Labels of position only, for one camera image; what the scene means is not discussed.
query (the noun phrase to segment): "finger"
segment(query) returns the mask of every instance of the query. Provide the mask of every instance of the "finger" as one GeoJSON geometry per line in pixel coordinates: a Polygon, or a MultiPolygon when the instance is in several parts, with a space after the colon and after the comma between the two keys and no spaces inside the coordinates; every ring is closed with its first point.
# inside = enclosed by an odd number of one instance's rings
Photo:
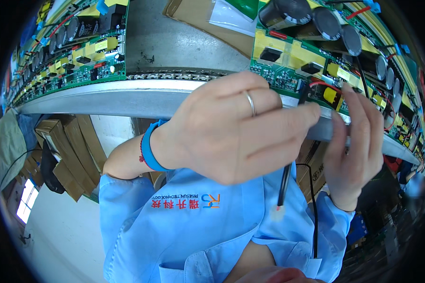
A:
{"type": "Polygon", "coordinates": [[[318,122],[320,113],[318,104],[309,103],[243,120],[240,127],[243,152],[250,155],[306,132],[318,122]]]}
{"type": "Polygon", "coordinates": [[[339,168],[342,163],[346,144],[346,124],[342,117],[335,111],[332,111],[332,125],[334,127],[332,139],[329,142],[323,159],[324,163],[327,162],[331,167],[339,168]]]}
{"type": "Polygon", "coordinates": [[[205,95],[225,97],[244,90],[254,88],[269,88],[268,82],[262,77],[249,71],[221,77],[201,86],[205,95]]]}
{"type": "Polygon", "coordinates": [[[384,117],[376,109],[375,105],[366,97],[358,96],[368,121],[370,121],[370,147],[368,159],[373,161],[373,165],[378,167],[382,165],[383,141],[384,141],[384,117]]]}
{"type": "MultiPolygon", "coordinates": [[[[252,99],[253,107],[255,108],[257,115],[282,108],[282,99],[280,99],[280,95],[271,89],[256,88],[247,91],[247,93],[252,99]]],[[[243,119],[252,117],[252,107],[244,92],[227,97],[221,101],[230,103],[230,106],[233,107],[231,111],[238,111],[239,118],[243,119]]]]}
{"type": "Polygon", "coordinates": [[[299,155],[304,139],[305,136],[295,136],[288,141],[272,145],[249,156],[245,161],[247,179],[274,172],[293,162],[299,155]]]}
{"type": "Polygon", "coordinates": [[[365,161],[368,158],[370,147],[370,122],[358,98],[360,94],[355,93],[345,83],[342,88],[342,95],[348,105],[349,116],[351,117],[351,146],[349,156],[354,161],[365,161]]]}

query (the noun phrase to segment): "blue connector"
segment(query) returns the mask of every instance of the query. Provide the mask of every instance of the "blue connector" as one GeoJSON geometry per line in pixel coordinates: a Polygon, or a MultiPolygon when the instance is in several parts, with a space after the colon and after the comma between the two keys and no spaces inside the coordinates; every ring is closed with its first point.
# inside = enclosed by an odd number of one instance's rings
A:
{"type": "Polygon", "coordinates": [[[406,44],[400,44],[400,47],[403,49],[403,51],[404,51],[406,54],[411,53],[411,51],[409,50],[409,47],[408,47],[406,44]]]}
{"type": "Polygon", "coordinates": [[[98,10],[99,13],[101,13],[102,15],[105,15],[109,11],[109,8],[104,2],[104,0],[99,0],[98,3],[96,4],[96,10],[98,10]]]}
{"type": "Polygon", "coordinates": [[[40,21],[40,22],[38,23],[38,26],[36,27],[36,30],[42,30],[42,29],[43,29],[43,27],[44,27],[44,21],[40,21]]]}
{"type": "Polygon", "coordinates": [[[43,46],[46,46],[47,43],[49,42],[49,37],[43,37],[41,38],[41,41],[39,42],[40,44],[42,44],[43,46]]]}
{"type": "Polygon", "coordinates": [[[379,3],[373,3],[370,6],[370,11],[374,12],[375,14],[381,13],[381,6],[379,3]]]}
{"type": "Polygon", "coordinates": [[[402,54],[402,51],[400,50],[400,47],[398,46],[398,44],[395,44],[394,45],[394,48],[395,48],[395,52],[397,53],[397,55],[401,55],[402,54]]]}

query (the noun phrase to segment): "wrist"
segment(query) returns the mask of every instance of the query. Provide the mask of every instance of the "wrist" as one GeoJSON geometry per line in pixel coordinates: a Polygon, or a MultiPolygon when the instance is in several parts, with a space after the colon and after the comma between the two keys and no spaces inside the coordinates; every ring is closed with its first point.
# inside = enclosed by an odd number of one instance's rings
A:
{"type": "Polygon", "coordinates": [[[330,198],[334,205],[346,212],[353,212],[357,207],[357,199],[361,194],[362,189],[356,192],[333,192],[330,190],[330,198]]]}
{"type": "Polygon", "coordinates": [[[154,129],[149,137],[149,145],[154,158],[160,166],[166,169],[177,169],[180,167],[180,160],[176,156],[177,150],[173,143],[173,139],[167,133],[167,124],[154,129]]]}

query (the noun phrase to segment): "hand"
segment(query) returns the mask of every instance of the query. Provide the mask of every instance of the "hand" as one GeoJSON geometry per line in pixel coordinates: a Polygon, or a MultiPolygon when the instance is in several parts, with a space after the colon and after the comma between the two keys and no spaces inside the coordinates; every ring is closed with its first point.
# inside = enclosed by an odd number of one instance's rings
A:
{"type": "Polygon", "coordinates": [[[351,145],[345,155],[347,128],[333,112],[334,133],[324,155],[324,174],[334,204],[350,212],[356,209],[362,187],[383,166],[384,119],[369,99],[348,84],[342,92],[351,116],[351,145]]]}
{"type": "Polygon", "coordinates": [[[282,109],[266,80],[246,71],[193,91],[153,132],[150,145],[165,168],[188,167],[222,184],[241,183],[295,160],[319,115],[315,103],[282,109]]]}

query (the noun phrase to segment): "blue wristband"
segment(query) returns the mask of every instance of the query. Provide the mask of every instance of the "blue wristband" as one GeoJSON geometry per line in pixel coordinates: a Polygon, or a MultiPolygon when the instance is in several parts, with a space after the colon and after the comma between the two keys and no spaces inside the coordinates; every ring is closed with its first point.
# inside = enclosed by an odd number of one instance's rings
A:
{"type": "Polygon", "coordinates": [[[157,123],[153,123],[149,126],[148,130],[146,130],[145,134],[142,138],[142,155],[145,159],[146,165],[153,169],[154,171],[171,171],[171,169],[166,169],[162,167],[159,162],[157,162],[156,158],[151,151],[151,146],[149,145],[149,138],[151,137],[151,133],[153,133],[154,129],[165,124],[167,121],[159,120],[157,123]]]}

